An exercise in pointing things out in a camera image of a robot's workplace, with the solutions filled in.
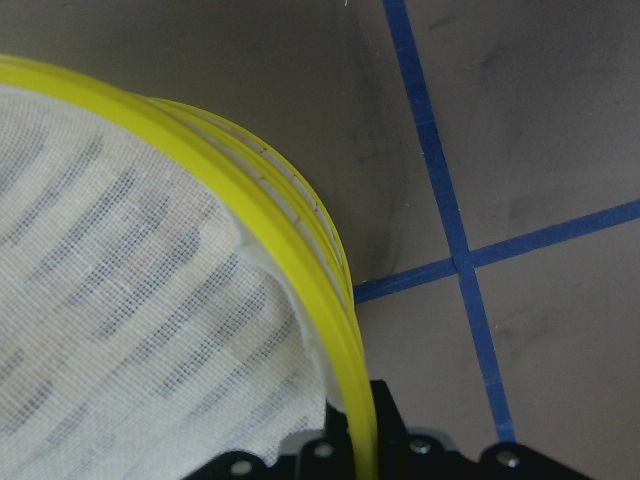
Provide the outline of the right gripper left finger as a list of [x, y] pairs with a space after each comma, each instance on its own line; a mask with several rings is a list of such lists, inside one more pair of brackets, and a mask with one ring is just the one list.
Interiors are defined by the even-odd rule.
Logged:
[[349, 426], [346, 415], [335, 408], [329, 401], [325, 402], [323, 437], [338, 450], [350, 448]]

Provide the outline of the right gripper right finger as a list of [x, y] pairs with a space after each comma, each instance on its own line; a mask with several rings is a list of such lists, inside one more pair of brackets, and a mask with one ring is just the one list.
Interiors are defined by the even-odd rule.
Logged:
[[393, 395], [383, 380], [372, 380], [371, 390], [379, 447], [381, 450], [400, 450], [406, 443], [407, 430]]

